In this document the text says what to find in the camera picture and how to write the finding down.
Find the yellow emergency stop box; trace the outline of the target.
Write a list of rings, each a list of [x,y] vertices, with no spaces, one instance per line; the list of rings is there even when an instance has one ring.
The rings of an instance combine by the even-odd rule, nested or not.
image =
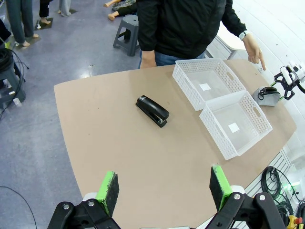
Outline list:
[[[286,229],[305,229],[305,216],[296,217],[289,215]]]

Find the mannequin black trousers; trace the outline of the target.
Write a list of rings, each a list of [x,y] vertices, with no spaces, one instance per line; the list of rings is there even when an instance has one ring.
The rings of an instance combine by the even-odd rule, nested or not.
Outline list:
[[[53,0],[40,0],[39,17],[41,22],[44,24],[50,24],[50,21],[47,20],[47,17],[49,16],[50,2],[52,1]]]

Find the person torso black jacket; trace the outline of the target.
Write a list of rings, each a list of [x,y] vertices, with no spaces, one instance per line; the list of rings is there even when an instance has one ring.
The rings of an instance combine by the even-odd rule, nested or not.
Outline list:
[[[156,52],[192,59],[216,36],[228,0],[137,0],[158,13]]]

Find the mannequin light blue jacket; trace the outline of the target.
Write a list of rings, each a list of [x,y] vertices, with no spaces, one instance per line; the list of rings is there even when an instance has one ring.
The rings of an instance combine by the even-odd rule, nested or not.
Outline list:
[[[58,14],[60,14],[63,17],[69,17],[71,15],[70,7],[71,7],[71,0],[59,0]]]

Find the person blue jeans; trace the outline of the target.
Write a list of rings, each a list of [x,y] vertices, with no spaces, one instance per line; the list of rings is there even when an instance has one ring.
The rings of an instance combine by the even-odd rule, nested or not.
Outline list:
[[[205,52],[200,54],[195,59],[204,59],[205,58],[204,53]],[[176,61],[180,61],[180,60],[186,60],[186,59],[178,58],[178,57],[175,57],[175,56],[165,55],[165,54],[162,54],[162,53],[159,53],[159,52],[155,52],[156,66],[173,65],[173,64],[175,64]],[[139,62],[138,68],[140,68],[141,63],[142,63],[142,51],[140,51],[140,62]]]

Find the white perforated plastic basket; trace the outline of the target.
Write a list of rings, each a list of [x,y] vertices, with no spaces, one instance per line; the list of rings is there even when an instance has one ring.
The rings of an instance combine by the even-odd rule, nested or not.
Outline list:
[[[272,131],[264,112],[246,91],[206,102],[199,115],[225,160],[241,156]],[[240,130],[232,133],[229,124]]]
[[[203,110],[207,101],[244,91],[236,74],[219,58],[180,60],[175,62],[173,78],[196,111]],[[211,90],[203,91],[207,83]]]

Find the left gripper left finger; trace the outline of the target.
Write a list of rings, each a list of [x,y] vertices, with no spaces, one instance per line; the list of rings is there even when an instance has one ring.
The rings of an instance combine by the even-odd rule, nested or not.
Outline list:
[[[59,203],[47,229],[119,229],[112,218],[118,195],[118,175],[108,171],[94,198],[78,205]]]

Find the black stapler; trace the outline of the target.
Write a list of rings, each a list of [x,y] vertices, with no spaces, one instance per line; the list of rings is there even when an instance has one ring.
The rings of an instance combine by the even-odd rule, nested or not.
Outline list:
[[[140,108],[150,119],[152,119],[160,128],[166,125],[166,119],[169,117],[170,113],[149,97],[142,95],[137,99],[135,105]]]

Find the person left hand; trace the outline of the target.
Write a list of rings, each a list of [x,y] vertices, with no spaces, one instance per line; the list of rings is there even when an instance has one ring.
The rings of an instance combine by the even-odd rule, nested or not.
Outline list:
[[[254,64],[260,63],[263,71],[265,71],[266,65],[264,62],[263,53],[254,37],[250,33],[248,33],[245,35],[242,41],[248,54],[248,61]]]

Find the lying mannequin dark clothes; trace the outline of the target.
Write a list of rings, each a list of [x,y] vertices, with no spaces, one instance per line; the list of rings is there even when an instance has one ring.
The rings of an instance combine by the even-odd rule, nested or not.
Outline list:
[[[137,12],[137,0],[110,0],[103,4],[103,7],[112,6],[112,13],[108,14],[108,19],[113,21],[116,17],[134,15]]]

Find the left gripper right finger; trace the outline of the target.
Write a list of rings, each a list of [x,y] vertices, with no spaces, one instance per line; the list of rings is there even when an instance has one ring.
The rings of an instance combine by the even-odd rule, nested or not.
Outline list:
[[[234,192],[220,165],[211,167],[209,188],[217,212],[206,229],[238,229],[236,222],[246,223],[249,229],[286,229],[269,193],[250,197]]]

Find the white side table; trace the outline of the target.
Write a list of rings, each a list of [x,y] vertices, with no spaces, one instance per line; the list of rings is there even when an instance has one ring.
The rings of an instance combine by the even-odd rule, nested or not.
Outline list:
[[[245,51],[244,43],[220,22],[218,33],[207,47],[205,56],[208,58],[221,58],[222,56],[223,59],[230,60],[238,51]]]

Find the grey pouch black zipper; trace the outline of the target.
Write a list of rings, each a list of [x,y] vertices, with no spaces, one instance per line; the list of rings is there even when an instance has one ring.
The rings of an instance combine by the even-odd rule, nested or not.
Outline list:
[[[253,94],[253,99],[259,106],[276,106],[281,95],[275,87],[260,87]]]

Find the aluminium table frame rail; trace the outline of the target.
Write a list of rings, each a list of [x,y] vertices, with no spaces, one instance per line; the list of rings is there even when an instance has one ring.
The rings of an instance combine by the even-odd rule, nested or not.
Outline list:
[[[272,162],[269,164],[269,166],[271,167],[275,167],[277,169],[278,172],[278,176],[280,178],[281,184],[279,185],[281,188],[280,191],[280,195],[275,199],[275,204],[279,204],[283,201],[290,201],[291,198],[288,197],[283,184],[285,181],[287,181],[284,178],[284,174],[286,174],[288,172],[288,170],[291,167],[291,162],[289,161],[286,153],[281,150],[277,156],[272,160]],[[262,192],[262,186],[261,186],[261,178],[262,178],[262,173],[258,175],[258,177],[245,188],[246,194],[249,196],[255,196],[257,193]],[[271,175],[269,172],[267,172],[266,175],[266,184],[268,186],[268,188],[271,190],[270,192],[272,194],[275,193],[275,190],[278,186],[277,181],[276,181],[276,176],[275,175]]]

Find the person right hand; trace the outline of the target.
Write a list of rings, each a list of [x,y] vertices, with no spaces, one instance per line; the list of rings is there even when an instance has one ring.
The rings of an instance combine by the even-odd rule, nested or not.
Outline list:
[[[155,51],[142,51],[140,68],[156,67]]]

